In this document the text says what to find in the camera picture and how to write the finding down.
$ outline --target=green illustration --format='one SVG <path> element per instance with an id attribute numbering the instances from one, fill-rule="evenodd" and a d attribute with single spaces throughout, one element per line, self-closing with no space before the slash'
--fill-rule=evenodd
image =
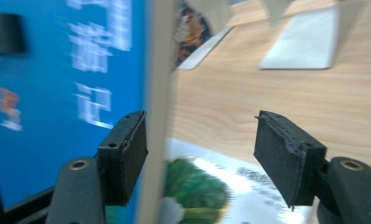
<path id="1" fill-rule="evenodd" d="M 182 205 L 184 217 L 179 224 L 217 223 L 230 200 L 228 186 L 193 161 L 181 158 L 166 163 L 164 196 Z"/>

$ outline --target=wooden surface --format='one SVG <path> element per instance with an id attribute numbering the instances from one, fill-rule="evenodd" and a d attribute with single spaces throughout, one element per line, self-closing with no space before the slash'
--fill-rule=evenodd
<path id="1" fill-rule="evenodd" d="M 371 166 L 371 0 L 327 70 L 259 70 L 297 12 L 332 5 L 295 1 L 269 27 L 260 1 L 233 6 L 235 28 L 194 70 L 173 75 L 169 135 L 229 156 L 253 158 L 260 110 L 279 113 L 328 147 L 327 159 L 351 157 Z M 310 223 L 317 223 L 315 215 Z"/>

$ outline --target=black device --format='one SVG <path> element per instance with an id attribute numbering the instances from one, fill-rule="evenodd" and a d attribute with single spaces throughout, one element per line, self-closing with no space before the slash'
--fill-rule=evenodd
<path id="1" fill-rule="evenodd" d="M 145 111 L 124 116 L 94 157 L 73 159 L 56 185 L 3 209 L 0 224 L 103 224 L 105 205 L 129 203 L 148 155 Z"/>
<path id="2" fill-rule="evenodd" d="M 320 199 L 321 224 L 371 224 L 371 167 L 325 159 L 327 147 L 287 118 L 260 111 L 254 156 L 289 207 Z"/>
<path id="3" fill-rule="evenodd" d="M 0 54 L 23 53 L 25 43 L 21 27 L 21 16 L 0 13 Z"/>

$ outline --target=blue book cover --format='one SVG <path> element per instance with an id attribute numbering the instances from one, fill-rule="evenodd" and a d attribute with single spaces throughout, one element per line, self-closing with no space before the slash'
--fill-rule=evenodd
<path id="1" fill-rule="evenodd" d="M 144 108 L 147 1 L 0 0 L 21 18 L 24 53 L 0 55 L 0 199 L 54 185 L 119 119 Z M 133 223 L 136 192 L 120 212 Z"/>

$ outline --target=white chinese characters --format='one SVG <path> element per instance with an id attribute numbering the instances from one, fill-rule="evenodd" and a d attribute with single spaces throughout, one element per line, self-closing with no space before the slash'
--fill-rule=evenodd
<path id="1" fill-rule="evenodd" d="M 111 92 L 102 88 L 91 88 L 76 83 L 78 93 L 78 118 L 92 125 L 111 129 L 112 124 L 100 120 L 100 110 L 111 110 Z"/>
<path id="2" fill-rule="evenodd" d="M 111 45 L 110 32 L 92 22 L 89 25 L 69 23 L 69 26 L 75 33 L 69 36 L 73 43 L 70 53 L 72 67 L 83 72 L 107 73 L 107 57 L 112 56 L 108 49 Z"/>
<path id="3" fill-rule="evenodd" d="M 108 9 L 108 29 L 112 48 L 129 51 L 132 47 L 132 1 L 113 0 Z"/>

